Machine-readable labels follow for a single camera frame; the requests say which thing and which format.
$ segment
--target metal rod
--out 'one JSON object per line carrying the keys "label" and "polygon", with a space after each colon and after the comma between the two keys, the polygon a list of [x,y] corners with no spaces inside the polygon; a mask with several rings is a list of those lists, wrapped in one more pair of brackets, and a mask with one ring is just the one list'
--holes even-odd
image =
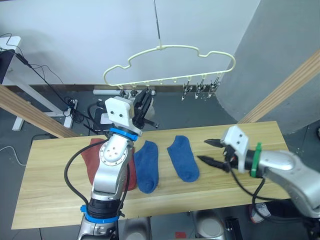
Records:
{"label": "metal rod", "polygon": [[161,38],[160,38],[160,30],[159,30],[159,22],[158,22],[158,14],[157,14],[156,0],[153,0],[153,6],[154,6],[154,13],[155,13],[156,28],[157,28],[157,30],[158,30],[159,46],[160,46],[160,49],[161,49],[161,48],[162,48],[162,43],[161,43]]}

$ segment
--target wooden plank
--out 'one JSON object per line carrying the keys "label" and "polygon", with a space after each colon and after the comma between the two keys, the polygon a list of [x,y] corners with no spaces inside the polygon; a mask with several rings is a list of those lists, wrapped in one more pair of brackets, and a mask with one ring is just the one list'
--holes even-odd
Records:
{"label": "wooden plank", "polygon": [[44,114],[42,111],[27,103],[8,88],[0,84],[0,108],[24,119],[28,123],[58,137],[70,138],[78,135],[65,128],[56,120]]}
{"label": "wooden plank", "polygon": [[[239,126],[249,136],[252,149],[257,142],[262,142],[265,150],[287,150],[275,121],[247,123]],[[138,188],[128,192],[123,209],[126,218],[249,204],[251,197],[237,186],[230,174],[210,167],[196,157],[207,155],[223,161],[223,150],[204,143],[204,140],[220,138],[228,127],[230,125],[144,132],[135,143],[135,150],[138,151],[145,140],[157,144],[159,183],[151,194],[142,193]],[[200,171],[200,177],[195,182],[182,181],[172,165],[167,147],[173,143],[176,135],[184,135],[190,141]],[[33,142],[15,209],[13,229],[45,228],[81,223],[80,206],[83,202],[66,186],[64,168],[69,158],[79,149],[87,146],[91,138],[97,138],[97,136]],[[90,199],[92,187],[81,156],[72,163],[69,176],[71,183]],[[237,174],[237,176],[252,192],[260,183],[259,179],[249,177],[248,174]],[[261,195],[288,198],[281,187],[270,181],[267,181],[263,187]]]}
{"label": "wooden plank", "polygon": [[309,82],[318,73],[320,73],[320,50],[316,51],[238,123],[254,123],[258,121]]}

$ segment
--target green ring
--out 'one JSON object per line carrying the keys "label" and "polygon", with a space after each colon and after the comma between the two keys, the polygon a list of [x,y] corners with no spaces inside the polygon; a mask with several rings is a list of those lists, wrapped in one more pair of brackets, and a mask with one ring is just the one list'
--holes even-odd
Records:
{"label": "green ring", "polygon": [[259,164],[261,151],[262,151],[261,142],[258,142],[258,144],[255,147],[255,152],[253,155],[253,162],[252,162],[251,172],[250,172],[251,177],[254,177],[254,178],[257,177],[257,167]]}

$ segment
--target blue ring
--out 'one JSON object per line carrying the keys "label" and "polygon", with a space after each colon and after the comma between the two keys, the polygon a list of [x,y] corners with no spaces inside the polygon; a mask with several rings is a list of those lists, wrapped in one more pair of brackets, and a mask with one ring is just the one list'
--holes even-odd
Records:
{"label": "blue ring", "polygon": [[119,216],[115,216],[115,217],[111,217],[111,218],[105,218],[105,219],[92,217],[92,216],[90,216],[88,214],[86,205],[82,205],[80,207],[80,211],[82,213],[84,213],[85,219],[87,219],[89,222],[95,223],[95,224],[110,224],[110,223],[114,223],[114,222],[118,221],[118,219],[119,219]]}
{"label": "blue ring", "polygon": [[120,130],[120,129],[117,129],[117,128],[113,128],[113,127],[112,127],[112,128],[110,128],[110,131],[111,131],[111,132],[114,132],[114,133],[116,133],[116,134],[121,134],[121,135],[123,135],[123,136],[131,139],[131,140],[134,141],[134,142],[137,141],[137,139],[138,139],[138,136],[137,136],[137,135],[128,133],[128,132],[126,132],[126,131],[123,131],[123,130]]}

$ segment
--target red towel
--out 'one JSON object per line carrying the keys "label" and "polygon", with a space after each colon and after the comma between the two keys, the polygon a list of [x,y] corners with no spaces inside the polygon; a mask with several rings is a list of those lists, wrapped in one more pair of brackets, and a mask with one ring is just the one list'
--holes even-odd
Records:
{"label": "red towel", "polygon": [[[90,144],[95,144],[101,141],[103,141],[102,138],[92,138]],[[94,183],[94,178],[99,167],[99,162],[100,162],[99,150],[101,146],[102,144],[90,147],[89,149],[81,153],[82,158],[86,165],[86,171],[88,173],[88,177],[91,185]],[[135,168],[133,155],[134,155],[134,149],[132,149],[132,159],[131,161],[129,161],[130,179],[129,179],[128,191],[135,189],[136,183],[137,183],[136,168]]]}

